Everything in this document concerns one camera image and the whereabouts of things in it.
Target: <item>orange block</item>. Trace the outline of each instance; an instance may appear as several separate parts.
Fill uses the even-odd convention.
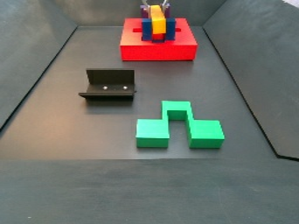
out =
[[[165,18],[160,5],[150,5],[153,34],[165,33]]]

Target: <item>metal bracket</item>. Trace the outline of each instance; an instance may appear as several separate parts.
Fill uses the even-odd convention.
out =
[[[88,90],[78,93],[86,100],[133,100],[136,92],[134,70],[86,69]]]

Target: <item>red block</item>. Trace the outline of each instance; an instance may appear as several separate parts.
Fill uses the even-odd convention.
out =
[[[126,18],[120,40],[121,60],[193,60],[197,43],[185,18],[176,18],[174,40],[141,40],[141,19]]]

